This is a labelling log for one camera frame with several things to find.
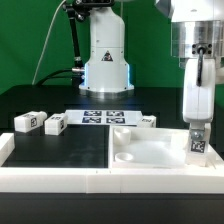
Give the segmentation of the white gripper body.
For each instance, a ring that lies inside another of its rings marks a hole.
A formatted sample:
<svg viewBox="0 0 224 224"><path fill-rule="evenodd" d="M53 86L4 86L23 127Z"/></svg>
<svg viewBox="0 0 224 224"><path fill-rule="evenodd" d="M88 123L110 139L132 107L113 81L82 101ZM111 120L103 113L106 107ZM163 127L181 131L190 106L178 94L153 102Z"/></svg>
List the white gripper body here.
<svg viewBox="0 0 224 224"><path fill-rule="evenodd" d="M216 67L214 59L205 59L201 85L197 85L198 60L189 59L185 67L183 120L210 123L213 119Z"/></svg>

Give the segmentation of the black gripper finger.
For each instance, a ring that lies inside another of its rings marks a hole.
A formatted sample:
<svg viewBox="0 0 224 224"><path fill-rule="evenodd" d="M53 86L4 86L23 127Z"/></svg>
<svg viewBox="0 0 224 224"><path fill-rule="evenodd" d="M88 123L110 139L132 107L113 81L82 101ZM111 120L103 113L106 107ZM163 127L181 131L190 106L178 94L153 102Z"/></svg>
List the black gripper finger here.
<svg viewBox="0 0 224 224"><path fill-rule="evenodd" d="M200 141L204 138L205 124L191 123L189 132L190 132L190 137L193 141Z"/></svg>

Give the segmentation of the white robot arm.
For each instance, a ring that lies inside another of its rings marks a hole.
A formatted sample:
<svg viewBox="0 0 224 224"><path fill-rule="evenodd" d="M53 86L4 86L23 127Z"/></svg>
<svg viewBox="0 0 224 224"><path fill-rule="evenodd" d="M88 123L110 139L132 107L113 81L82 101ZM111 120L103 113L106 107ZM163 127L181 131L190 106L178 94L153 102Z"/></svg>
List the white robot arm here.
<svg viewBox="0 0 224 224"><path fill-rule="evenodd" d="M86 3L91 53L80 89L98 96L131 90L123 20L109 0ZM171 55L185 68L183 120L190 138L203 140L213 119L215 85L224 82L224 0L155 0L155 7L171 20Z"/></svg>

